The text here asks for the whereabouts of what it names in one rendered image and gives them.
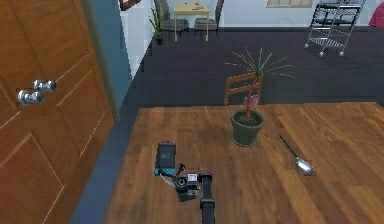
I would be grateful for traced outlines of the yellow wooden table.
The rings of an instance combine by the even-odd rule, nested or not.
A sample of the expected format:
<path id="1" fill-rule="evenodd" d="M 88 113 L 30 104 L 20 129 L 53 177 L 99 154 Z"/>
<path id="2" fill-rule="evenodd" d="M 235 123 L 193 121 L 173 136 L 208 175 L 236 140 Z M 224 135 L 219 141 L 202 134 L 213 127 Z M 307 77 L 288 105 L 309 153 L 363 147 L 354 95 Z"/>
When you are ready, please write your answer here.
<path id="1" fill-rule="evenodd" d="M 195 3 L 176 3 L 173 8 L 174 27 L 177 27 L 177 18 L 179 15 L 205 15 L 209 19 L 210 10 L 203 3 L 200 3 L 204 9 L 194 10 Z M 209 40 L 209 31 L 206 31 L 205 41 Z"/>

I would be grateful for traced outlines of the brown wooden chair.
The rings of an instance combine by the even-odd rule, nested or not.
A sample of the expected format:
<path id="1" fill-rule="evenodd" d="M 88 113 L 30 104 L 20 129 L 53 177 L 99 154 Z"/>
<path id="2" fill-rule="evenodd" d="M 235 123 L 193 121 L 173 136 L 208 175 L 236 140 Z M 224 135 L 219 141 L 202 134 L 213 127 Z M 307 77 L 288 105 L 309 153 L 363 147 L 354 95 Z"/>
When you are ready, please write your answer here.
<path id="1" fill-rule="evenodd" d="M 229 97 L 239 93 L 248 96 L 261 95 L 263 77 L 253 73 L 231 76 L 226 79 L 224 90 L 224 104 L 229 104 Z"/>

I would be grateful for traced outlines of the silver metal spoon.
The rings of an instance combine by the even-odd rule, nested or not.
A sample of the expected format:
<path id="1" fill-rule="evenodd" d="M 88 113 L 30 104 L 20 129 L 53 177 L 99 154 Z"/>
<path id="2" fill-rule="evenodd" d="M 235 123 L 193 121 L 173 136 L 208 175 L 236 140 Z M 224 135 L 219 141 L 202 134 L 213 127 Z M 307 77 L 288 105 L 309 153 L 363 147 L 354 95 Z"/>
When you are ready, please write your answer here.
<path id="1" fill-rule="evenodd" d="M 282 135 L 280 135 L 279 138 L 281 139 L 283 144 L 287 147 L 287 149 L 290 151 L 290 153 L 294 156 L 295 166 L 297 170 L 303 173 L 304 175 L 312 175 L 314 173 L 313 166 L 307 160 L 299 157 Z"/>

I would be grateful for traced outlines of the brown panelled wooden door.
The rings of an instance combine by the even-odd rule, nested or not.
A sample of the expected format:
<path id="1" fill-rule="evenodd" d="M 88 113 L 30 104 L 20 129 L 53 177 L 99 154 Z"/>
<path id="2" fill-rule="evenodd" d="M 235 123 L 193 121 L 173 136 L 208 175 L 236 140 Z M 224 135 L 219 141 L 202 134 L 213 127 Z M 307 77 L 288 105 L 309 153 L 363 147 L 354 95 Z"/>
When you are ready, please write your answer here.
<path id="1" fill-rule="evenodd" d="M 96 40 L 90 0 L 0 0 L 0 224 L 69 224 L 114 123 Z"/>

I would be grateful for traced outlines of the grey upholstered chair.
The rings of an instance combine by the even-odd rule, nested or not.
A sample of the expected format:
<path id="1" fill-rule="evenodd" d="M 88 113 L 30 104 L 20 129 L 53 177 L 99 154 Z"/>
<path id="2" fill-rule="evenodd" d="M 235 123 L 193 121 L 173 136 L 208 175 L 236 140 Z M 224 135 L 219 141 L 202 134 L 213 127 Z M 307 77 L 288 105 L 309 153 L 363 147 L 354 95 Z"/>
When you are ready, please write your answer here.
<path id="1" fill-rule="evenodd" d="M 214 30 L 215 32 L 218 32 L 223 5 L 224 5 L 224 0 L 217 0 L 214 19 L 196 18 L 194 23 L 194 33 L 197 33 L 203 30 L 205 31 Z"/>
<path id="2" fill-rule="evenodd" d="M 189 31 L 189 22 L 187 19 L 172 19 L 170 17 L 167 0 L 154 0 L 154 2 L 162 31 L 173 31 L 178 34 L 181 34 L 182 31 Z"/>

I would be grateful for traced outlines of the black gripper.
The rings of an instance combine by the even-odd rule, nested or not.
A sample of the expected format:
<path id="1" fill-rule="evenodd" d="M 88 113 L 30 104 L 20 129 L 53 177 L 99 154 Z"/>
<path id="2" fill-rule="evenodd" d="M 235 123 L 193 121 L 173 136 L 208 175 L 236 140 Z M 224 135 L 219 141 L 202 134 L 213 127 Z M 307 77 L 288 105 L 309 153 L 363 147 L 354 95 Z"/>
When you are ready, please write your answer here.
<path id="1" fill-rule="evenodd" d="M 178 176 L 184 170 L 185 165 L 183 163 L 178 164 L 176 168 L 164 168 L 159 170 L 161 179 L 167 185 L 175 187 L 180 202 L 185 202 L 196 198 L 197 174 L 188 173 L 186 176 L 180 176 L 177 178 L 175 184 L 164 176 Z"/>

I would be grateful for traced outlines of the black blue red game console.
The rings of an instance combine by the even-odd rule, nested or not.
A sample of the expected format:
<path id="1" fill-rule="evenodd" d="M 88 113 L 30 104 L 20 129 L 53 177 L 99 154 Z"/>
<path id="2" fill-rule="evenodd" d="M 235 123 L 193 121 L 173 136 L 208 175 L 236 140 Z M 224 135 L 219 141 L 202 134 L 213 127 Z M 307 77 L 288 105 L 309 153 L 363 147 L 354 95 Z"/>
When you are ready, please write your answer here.
<path id="1" fill-rule="evenodd" d="M 172 177 L 175 168 L 176 145 L 169 141 L 160 142 L 157 146 L 154 175 Z"/>

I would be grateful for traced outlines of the dark green plant pot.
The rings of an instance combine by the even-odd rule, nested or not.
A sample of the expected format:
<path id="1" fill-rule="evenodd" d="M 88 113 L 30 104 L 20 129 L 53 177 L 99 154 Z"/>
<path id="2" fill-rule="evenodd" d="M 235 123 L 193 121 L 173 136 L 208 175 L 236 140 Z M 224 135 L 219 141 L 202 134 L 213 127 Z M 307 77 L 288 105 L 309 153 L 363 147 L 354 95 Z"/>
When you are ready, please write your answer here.
<path id="1" fill-rule="evenodd" d="M 264 117 L 259 112 L 251 110 L 249 119 L 246 119 L 246 115 L 246 109 L 238 109 L 230 116 L 231 140 L 241 147 L 255 145 L 258 142 L 258 133 L 264 126 Z"/>

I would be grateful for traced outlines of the spiky green red-stemmed plant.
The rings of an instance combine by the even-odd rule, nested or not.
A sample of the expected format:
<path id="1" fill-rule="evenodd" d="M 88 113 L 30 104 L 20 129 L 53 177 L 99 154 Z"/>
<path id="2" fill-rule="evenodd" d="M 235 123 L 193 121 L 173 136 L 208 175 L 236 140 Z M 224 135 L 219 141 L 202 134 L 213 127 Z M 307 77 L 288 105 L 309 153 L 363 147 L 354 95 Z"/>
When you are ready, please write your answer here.
<path id="1" fill-rule="evenodd" d="M 246 55 L 242 53 L 233 52 L 233 55 L 237 56 L 241 63 L 231 63 L 226 62 L 226 65 L 231 65 L 235 67 L 240 67 L 245 70 L 245 74 L 231 76 L 226 79 L 225 82 L 225 92 L 224 92 L 224 104 L 229 103 L 229 96 L 246 92 L 246 113 L 245 121 L 248 122 L 251 118 L 251 96 L 253 90 L 260 88 L 263 84 L 263 77 L 272 71 L 280 70 L 283 68 L 291 67 L 291 64 L 283 64 L 283 61 L 287 59 L 287 56 L 278 59 L 276 61 L 271 61 L 272 53 L 264 54 L 263 48 L 260 48 L 258 53 L 258 58 L 254 59 L 250 54 L 248 48 L 245 48 Z M 243 87 L 234 87 L 231 88 L 231 85 L 241 81 L 250 80 L 251 83 Z"/>

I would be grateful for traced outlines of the dark framed wall picture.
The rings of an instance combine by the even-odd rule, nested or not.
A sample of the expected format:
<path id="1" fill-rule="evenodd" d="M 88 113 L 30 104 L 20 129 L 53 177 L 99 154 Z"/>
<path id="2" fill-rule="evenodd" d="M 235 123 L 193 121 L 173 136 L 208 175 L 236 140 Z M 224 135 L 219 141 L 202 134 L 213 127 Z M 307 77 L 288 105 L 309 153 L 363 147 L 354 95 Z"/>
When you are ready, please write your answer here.
<path id="1" fill-rule="evenodd" d="M 132 8 L 136 4 L 138 4 L 141 0 L 119 0 L 119 6 L 121 11 L 127 11 Z"/>

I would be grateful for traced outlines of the pink rounded seat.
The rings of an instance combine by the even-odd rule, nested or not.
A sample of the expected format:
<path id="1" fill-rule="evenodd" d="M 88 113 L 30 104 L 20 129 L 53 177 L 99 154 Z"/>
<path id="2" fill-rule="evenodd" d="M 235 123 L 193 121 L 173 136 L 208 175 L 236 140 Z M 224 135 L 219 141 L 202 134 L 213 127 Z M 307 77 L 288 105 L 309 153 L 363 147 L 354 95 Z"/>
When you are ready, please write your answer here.
<path id="1" fill-rule="evenodd" d="M 384 29 L 384 1 L 376 7 L 368 25 Z"/>

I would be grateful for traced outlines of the yellow framed window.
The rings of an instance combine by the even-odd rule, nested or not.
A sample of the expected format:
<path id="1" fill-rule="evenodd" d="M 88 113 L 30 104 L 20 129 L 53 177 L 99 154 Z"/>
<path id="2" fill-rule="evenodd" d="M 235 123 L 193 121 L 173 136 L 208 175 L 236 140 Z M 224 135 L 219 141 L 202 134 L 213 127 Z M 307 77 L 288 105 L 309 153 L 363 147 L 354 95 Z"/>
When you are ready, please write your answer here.
<path id="1" fill-rule="evenodd" d="M 314 0 L 267 0 L 267 8 L 311 8 Z"/>

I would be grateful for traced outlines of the silver metal shelf trolley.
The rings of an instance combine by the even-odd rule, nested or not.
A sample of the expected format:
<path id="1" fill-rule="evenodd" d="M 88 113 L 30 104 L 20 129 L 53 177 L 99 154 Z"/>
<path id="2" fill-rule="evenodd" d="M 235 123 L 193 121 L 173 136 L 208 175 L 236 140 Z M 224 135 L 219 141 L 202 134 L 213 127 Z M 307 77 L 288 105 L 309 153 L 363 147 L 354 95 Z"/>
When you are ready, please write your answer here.
<path id="1" fill-rule="evenodd" d="M 320 1 L 315 6 L 304 47 L 318 46 L 320 57 L 323 57 L 328 49 L 336 49 L 338 55 L 343 56 L 366 1 Z"/>

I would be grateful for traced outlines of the green potted house plant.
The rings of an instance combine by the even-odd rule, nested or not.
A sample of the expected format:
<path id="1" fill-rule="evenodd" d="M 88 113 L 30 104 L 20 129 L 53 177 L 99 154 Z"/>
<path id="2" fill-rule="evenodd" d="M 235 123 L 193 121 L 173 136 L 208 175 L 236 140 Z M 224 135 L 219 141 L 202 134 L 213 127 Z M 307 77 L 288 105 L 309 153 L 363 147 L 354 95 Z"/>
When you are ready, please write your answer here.
<path id="1" fill-rule="evenodd" d="M 161 21 L 159 19 L 158 13 L 155 8 L 151 9 L 151 13 L 152 13 L 152 16 L 149 18 L 149 22 L 154 29 L 156 43 L 158 45 L 162 45 L 163 37 L 162 37 Z"/>

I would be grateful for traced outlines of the silver round door knob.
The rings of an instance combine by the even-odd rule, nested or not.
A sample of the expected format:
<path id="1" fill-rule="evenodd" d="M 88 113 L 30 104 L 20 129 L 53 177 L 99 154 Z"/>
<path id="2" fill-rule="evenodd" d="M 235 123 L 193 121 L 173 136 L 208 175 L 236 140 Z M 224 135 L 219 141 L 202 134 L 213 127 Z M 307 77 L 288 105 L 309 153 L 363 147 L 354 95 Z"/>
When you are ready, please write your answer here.
<path id="1" fill-rule="evenodd" d="M 42 91 L 20 90 L 17 95 L 18 101 L 23 106 L 32 104 L 41 104 L 45 100 L 45 95 Z"/>
<path id="2" fill-rule="evenodd" d="M 35 80 L 33 82 L 33 88 L 36 91 L 41 92 L 55 92 L 57 89 L 57 83 L 52 80 Z"/>

